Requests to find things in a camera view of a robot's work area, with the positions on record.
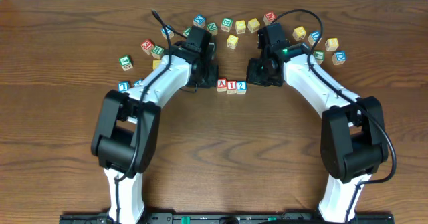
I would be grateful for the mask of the red I block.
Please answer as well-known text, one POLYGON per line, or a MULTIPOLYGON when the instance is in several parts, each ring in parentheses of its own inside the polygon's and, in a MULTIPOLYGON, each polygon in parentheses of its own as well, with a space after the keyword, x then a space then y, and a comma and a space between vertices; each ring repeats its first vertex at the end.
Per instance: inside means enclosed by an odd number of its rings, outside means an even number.
POLYGON ((228 94, 237 93, 237 82, 235 80, 227 81, 227 93, 228 94))

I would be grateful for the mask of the red A block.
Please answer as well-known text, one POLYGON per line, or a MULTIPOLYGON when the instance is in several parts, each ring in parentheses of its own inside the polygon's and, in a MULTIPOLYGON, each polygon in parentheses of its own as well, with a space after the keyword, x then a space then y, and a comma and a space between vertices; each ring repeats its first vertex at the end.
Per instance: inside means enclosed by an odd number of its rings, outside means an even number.
POLYGON ((217 80, 217 91, 218 92, 226 92, 227 91, 227 79, 219 78, 217 80))

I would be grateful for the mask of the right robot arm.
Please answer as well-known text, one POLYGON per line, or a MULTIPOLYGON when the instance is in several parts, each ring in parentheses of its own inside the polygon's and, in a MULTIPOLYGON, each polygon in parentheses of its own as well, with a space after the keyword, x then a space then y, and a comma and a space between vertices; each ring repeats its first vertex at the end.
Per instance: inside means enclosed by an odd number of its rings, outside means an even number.
POLYGON ((318 211, 323 220, 355 219, 365 182, 389 157, 383 112, 373 96, 361 98, 329 76, 304 43, 292 45, 279 23, 257 32, 259 58, 251 58, 247 82, 287 84, 297 90, 322 119, 320 154, 329 173, 318 211))

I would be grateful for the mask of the blue 2 block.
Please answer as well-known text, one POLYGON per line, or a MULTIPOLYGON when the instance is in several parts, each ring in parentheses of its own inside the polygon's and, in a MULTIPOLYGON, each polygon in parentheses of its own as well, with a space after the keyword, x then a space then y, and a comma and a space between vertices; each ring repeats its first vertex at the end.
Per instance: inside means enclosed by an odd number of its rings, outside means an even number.
POLYGON ((245 94, 247 92, 247 82, 237 81, 237 94, 245 94))

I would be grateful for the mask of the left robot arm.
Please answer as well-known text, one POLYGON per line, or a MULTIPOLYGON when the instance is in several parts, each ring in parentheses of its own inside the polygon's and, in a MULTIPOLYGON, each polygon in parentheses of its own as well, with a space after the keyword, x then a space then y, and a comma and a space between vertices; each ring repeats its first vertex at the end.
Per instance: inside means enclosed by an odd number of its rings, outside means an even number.
POLYGON ((219 67, 212 62, 211 33, 193 26, 185 41, 171 45, 142 83, 104 97, 91 153, 98 158, 110 186, 113 223, 138 223, 144 213, 142 176, 156 149, 161 110, 181 88, 210 88, 219 67))

